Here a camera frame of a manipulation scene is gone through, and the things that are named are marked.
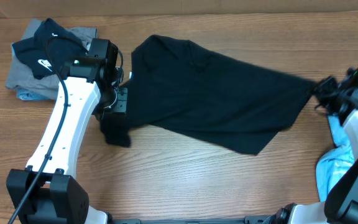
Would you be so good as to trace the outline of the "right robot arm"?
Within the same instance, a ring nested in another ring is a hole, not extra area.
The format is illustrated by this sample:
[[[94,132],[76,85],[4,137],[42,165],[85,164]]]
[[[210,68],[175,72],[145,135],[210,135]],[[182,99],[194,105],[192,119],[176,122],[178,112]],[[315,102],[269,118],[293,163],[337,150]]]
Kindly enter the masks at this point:
[[[318,203],[288,204],[263,223],[358,223],[358,68],[341,82],[319,83],[316,97],[329,113],[333,139],[339,144],[316,167]]]

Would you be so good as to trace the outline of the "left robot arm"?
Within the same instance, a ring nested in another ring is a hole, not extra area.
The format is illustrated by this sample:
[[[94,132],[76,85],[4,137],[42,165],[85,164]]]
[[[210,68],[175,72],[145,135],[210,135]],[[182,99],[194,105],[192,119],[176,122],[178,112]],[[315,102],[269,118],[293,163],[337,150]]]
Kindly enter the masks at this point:
[[[11,169],[6,187],[14,205],[10,223],[112,223],[90,205],[76,181],[76,167],[91,116],[125,115],[127,89],[122,53],[110,40],[93,39],[84,57],[66,61],[55,106],[44,135],[24,169]]]

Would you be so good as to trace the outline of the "black t-shirt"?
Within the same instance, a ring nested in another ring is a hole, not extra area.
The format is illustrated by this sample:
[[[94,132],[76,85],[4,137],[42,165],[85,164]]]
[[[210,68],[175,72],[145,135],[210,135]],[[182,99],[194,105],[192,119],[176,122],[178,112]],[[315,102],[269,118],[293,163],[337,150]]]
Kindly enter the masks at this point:
[[[128,147],[132,128],[152,125],[258,154],[290,128],[314,82],[241,62],[189,40],[151,35],[131,54],[127,113],[105,114],[108,144]]]

